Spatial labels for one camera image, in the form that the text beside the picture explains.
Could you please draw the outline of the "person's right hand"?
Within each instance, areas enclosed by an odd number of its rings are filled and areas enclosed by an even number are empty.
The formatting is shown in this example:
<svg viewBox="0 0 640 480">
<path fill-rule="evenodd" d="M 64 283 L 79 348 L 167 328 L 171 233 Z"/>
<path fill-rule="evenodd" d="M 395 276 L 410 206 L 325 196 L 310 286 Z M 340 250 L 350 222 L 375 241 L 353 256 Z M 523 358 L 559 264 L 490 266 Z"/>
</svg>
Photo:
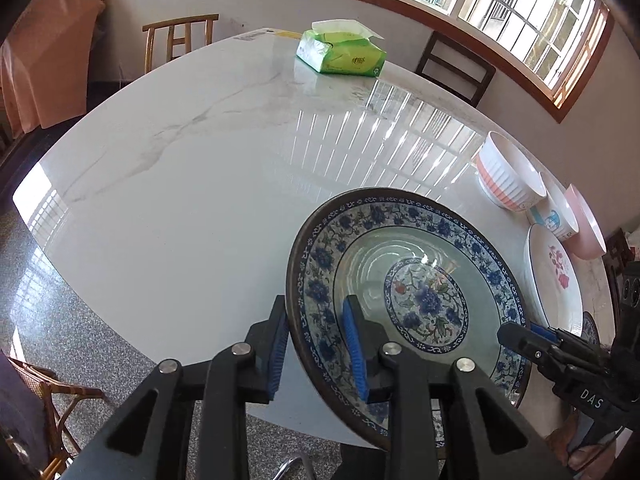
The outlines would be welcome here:
<svg viewBox="0 0 640 480">
<path fill-rule="evenodd" d="M 609 446 L 594 444 L 568 450 L 578 430 L 579 413 L 574 412 L 546 437 L 551 452 L 578 479 L 630 479 L 638 468 L 638 443 L 633 432 L 624 430 Z"/>
</svg>

